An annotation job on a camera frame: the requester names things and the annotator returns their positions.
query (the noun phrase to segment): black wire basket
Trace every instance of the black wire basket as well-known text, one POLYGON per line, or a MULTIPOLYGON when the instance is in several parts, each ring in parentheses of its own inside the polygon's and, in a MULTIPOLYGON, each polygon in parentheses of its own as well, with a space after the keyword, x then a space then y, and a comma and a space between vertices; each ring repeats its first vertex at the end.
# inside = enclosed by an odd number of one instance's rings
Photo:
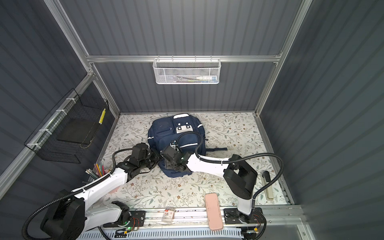
POLYGON ((92 144, 106 111, 108 101, 76 95, 44 129, 24 143, 42 160, 81 163, 92 144))

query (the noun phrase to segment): yellow marker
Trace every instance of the yellow marker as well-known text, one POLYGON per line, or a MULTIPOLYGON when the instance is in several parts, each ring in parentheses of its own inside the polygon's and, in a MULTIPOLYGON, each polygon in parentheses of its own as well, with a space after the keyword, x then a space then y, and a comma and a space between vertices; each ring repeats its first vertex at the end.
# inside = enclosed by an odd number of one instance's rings
POLYGON ((100 116, 100 119, 99 119, 99 123, 100 123, 100 124, 103 123, 104 116, 105 116, 105 109, 104 109, 103 112, 101 113, 101 116, 100 116))

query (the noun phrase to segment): pink case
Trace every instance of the pink case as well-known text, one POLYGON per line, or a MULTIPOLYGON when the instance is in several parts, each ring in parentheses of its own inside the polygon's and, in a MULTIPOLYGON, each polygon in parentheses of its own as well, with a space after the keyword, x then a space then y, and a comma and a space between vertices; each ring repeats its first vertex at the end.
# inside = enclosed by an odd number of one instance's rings
POLYGON ((205 195, 205 206, 207 208, 209 229, 212 231, 223 229, 224 225, 216 193, 205 195))

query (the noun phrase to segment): robotic arm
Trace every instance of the robotic arm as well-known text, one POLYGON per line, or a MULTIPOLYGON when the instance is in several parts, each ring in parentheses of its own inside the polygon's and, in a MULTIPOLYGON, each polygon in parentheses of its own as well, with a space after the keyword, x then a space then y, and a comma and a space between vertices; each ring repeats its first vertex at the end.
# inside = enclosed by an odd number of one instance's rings
POLYGON ((29 236, 26 230, 32 218, 45 208, 48 208, 48 211, 40 228, 54 240, 76 239, 81 233, 110 222, 118 222, 121 227, 127 226, 132 216, 129 207, 125 204, 115 201, 102 208, 89 209, 89 207, 108 192, 141 174, 141 169, 149 168, 151 170, 162 157, 165 159, 167 169, 206 172, 224 178, 232 192, 238 196, 239 212, 244 216, 251 214, 252 191, 256 183, 257 172, 245 161, 240 161, 240 156, 233 155, 231 158, 223 159, 203 156, 205 160, 214 162, 233 162, 216 164, 202 161, 200 159, 202 156, 198 156, 196 153, 178 152, 171 146, 159 154, 156 150, 149 149, 145 143, 140 143, 132 148, 132 155, 117 164, 112 173, 104 176, 105 179, 95 180, 71 192, 63 190, 57 195, 57 199, 33 213, 23 226, 23 237, 28 240, 36 240, 29 236))

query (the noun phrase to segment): black mounting plate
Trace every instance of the black mounting plate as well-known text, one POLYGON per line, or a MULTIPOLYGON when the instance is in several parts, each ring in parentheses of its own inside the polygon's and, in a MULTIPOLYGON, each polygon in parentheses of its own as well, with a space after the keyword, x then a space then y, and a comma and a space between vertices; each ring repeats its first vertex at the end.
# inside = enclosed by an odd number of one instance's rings
MULTIPOLYGON (((129 211, 132 214, 132 217, 137 218, 139 220, 139 227, 144 226, 144 220, 145 220, 145 211, 129 211)), ((121 225, 121 222, 110 222, 103 225, 103 227, 119 227, 121 225)), ((132 227, 133 221, 131 221, 127 227, 132 227)))
MULTIPOLYGON (((262 209, 259 207, 255 208, 257 211, 263 213, 262 209)), ((255 225, 261 224, 262 218, 259 216, 258 212, 252 209, 251 214, 248 217, 248 223, 254 223, 255 225)), ((225 224, 242 224, 239 220, 239 211, 235 208, 224 209, 224 220, 225 224)))

